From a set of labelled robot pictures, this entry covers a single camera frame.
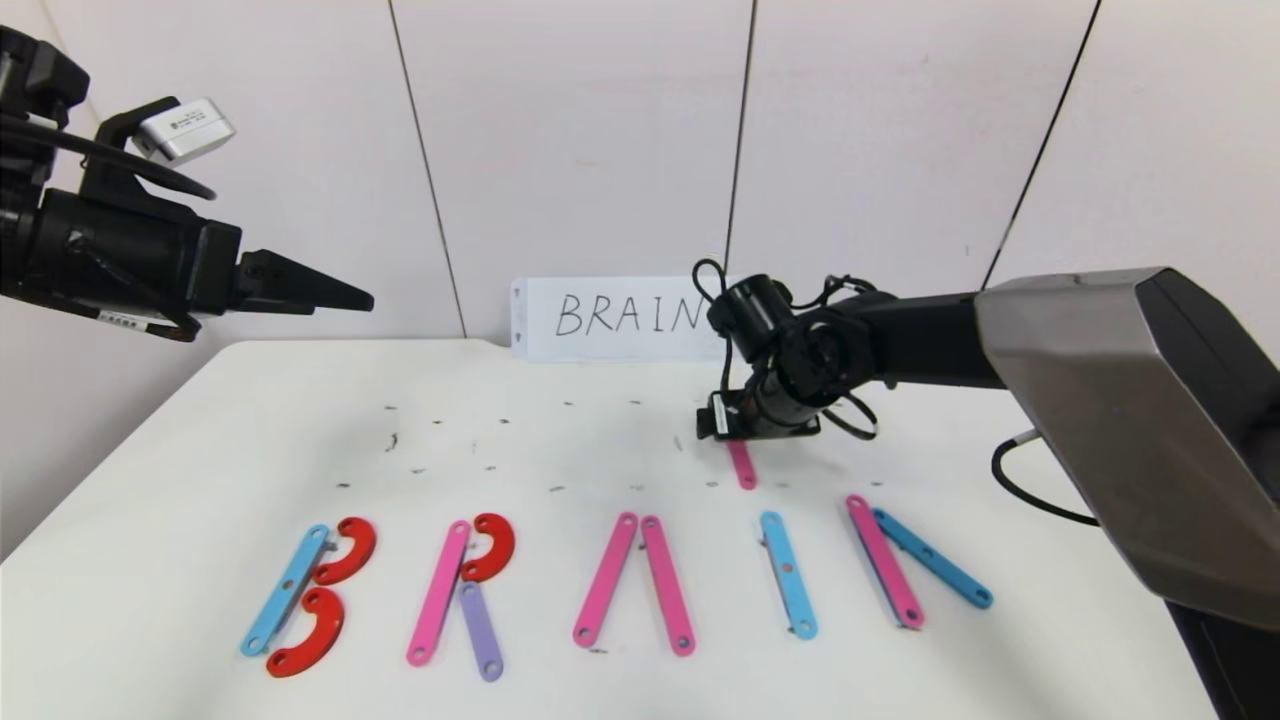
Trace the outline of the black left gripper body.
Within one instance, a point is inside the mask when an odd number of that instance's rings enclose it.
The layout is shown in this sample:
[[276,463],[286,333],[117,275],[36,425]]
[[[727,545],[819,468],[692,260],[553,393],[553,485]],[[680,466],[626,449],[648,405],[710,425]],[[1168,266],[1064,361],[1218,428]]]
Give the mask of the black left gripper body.
[[145,191],[84,199],[49,190],[36,234],[36,286],[95,309],[159,318],[221,315],[241,231]]

